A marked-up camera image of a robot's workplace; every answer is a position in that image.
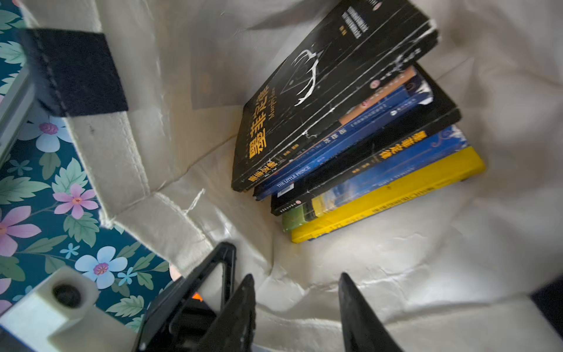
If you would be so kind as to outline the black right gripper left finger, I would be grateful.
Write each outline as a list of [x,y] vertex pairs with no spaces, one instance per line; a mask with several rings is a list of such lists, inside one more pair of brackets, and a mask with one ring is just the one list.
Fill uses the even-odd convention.
[[195,351],[251,351],[255,329],[255,281],[247,274]]

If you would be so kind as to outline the cream canvas tote bag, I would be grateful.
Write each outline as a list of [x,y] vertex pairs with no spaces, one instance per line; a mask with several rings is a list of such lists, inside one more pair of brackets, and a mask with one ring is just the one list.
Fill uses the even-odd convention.
[[487,171],[304,244],[232,189],[235,138],[335,1],[22,1],[22,44],[104,223],[183,274],[234,243],[259,346],[342,351],[346,272],[407,351],[561,351],[529,294],[562,273],[562,3],[409,2]]

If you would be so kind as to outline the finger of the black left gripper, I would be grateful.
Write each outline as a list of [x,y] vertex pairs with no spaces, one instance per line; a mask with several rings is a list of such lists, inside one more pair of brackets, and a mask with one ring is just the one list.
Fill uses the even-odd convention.
[[221,265],[224,272],[220,285],[220,308],[224,308],[235,292],[236,246],[221,242],[186,278],[177,280],[151,302],[143,317],[134,351],[146,351],[151,340],[189,303],[193,295],[208,280],[213,270]]

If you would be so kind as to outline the brown black scroll cover book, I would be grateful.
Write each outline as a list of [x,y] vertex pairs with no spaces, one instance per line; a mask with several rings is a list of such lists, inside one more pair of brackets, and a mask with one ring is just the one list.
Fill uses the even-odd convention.
[[399,74],[395,79],[390,81],[387,85],[383,86],[382,88],[378,89],[374,92],[369,98],[363,100],[357,107],[350,110],[347,114],[339,119],[339,123],[341,126],[345,126],[350,123],[352,120],[357,118],[359,115],[364,113],[368,108],[374,106],[378,102],[382,101],[385,97],[402,87],[406,84],[410,79],[416,76],[417,72],[414,66],[410,66],[407,70],[403,73]]

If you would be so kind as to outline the black book gold title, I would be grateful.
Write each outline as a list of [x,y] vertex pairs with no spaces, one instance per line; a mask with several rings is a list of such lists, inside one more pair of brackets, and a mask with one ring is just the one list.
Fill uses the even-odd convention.
[[341,1],[243,107],[232,189],[254,188],[317,144],[438,38],[409,1]]

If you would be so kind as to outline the blue Little Prince book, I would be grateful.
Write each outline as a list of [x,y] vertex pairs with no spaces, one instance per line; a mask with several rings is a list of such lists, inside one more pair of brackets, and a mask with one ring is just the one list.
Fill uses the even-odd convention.
[[253,197],[256,201],[261,201],[273,194],[284,194],[292,189],[293,183],[312,173],[350,146],[381,130],[413,107],[427,105],[432,100],[433,92],[430,85],[421,73],[417,73],[382,101],[369,107],[350,123],[327,136],[320,144],[255,187]]

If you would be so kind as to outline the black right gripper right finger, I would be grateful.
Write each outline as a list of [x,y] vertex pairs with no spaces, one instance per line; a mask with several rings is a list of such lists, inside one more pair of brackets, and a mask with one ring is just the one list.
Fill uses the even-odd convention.
[[339,303],[345,351],[403,351],[345,272],[339,281]]

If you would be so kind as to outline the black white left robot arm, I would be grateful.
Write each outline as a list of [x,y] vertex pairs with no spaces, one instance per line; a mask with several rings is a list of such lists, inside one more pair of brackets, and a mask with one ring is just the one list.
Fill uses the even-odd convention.
[[[152,302],[138,332],[97,308],[96,284],[64,266],[1,316],[2,351],[247,351],[228,304],[235,293],[236,247],[220,243],[184,279]],[[220,311],[192,297],[222,272]]]

